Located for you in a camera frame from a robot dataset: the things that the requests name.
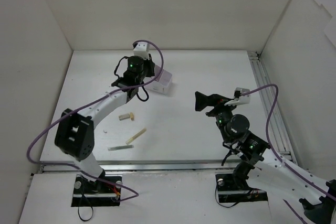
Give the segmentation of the yellow highlighter pen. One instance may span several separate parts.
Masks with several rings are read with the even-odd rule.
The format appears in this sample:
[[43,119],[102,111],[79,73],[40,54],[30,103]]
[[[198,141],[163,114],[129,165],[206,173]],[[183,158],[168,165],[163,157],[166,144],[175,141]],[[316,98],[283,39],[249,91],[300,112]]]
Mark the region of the yellow highlighter pen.
[[129,138],[125,143],[126,145],[130,145],[135,139],[137,139],[138,137],[140,137],[142,134],[144,134],[147,131],[146,128],[143,128],[142,130],[140,130],[139,132],[137,132],[134,136],[132,136],[131,138]]

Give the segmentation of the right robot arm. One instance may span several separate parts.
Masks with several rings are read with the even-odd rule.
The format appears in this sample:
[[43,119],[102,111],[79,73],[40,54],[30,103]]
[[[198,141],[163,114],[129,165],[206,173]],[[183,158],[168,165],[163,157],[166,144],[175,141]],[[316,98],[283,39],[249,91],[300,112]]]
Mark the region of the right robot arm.
[[248,89],[236,88],[233,98],[195,92],[195,110],[212,107],[206,115],[216,119],[223,146],[241,159],[233,171],[233,184],[245,188],[259,182],[262,190],[285,201],[299,201],[305,217],[313,223],[331,223],[335,216],[335,180],[312,175],[276,151],[270,141],[255,135],[249,129],[249,120],[233,113],[237,106],[249,102]]

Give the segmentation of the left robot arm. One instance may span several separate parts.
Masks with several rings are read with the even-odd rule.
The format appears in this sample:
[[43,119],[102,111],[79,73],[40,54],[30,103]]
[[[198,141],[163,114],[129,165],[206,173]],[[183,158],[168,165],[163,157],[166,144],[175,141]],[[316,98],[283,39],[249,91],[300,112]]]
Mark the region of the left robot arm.
[[55,137],[55,145],[72,157],[74,164],[84,172],[86,186],[95,193],[105,186],[105,171],[93,154],[95,128],[115,109],[137,96],[138,85],[144,84],[146,77],[155,75],[150,53],[144,56],[135,53],[127,58],[127,64],[123,76],[111,84],[102,101],[78,112],[71,109],[63,111],[62,115],[67,118],[59,122]]

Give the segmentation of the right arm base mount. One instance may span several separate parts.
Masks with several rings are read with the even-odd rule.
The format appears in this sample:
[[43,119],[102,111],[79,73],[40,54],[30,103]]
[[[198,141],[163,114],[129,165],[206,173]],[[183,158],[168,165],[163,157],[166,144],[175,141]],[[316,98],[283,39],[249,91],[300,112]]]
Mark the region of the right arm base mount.
[[225,208],[234,207],[245,202],[268,201],[267,193],[261,189],[251,188],[246,183],[236,185],[232,174],[216,174],[215,199]]

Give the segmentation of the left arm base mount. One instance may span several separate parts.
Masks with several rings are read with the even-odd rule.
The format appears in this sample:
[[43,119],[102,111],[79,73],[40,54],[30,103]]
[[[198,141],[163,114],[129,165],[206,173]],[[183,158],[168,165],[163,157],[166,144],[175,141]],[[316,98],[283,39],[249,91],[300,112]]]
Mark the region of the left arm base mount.
[[120,206],[121,188],[100,181],[92,182],[77,175],[73,187],[71,207]]

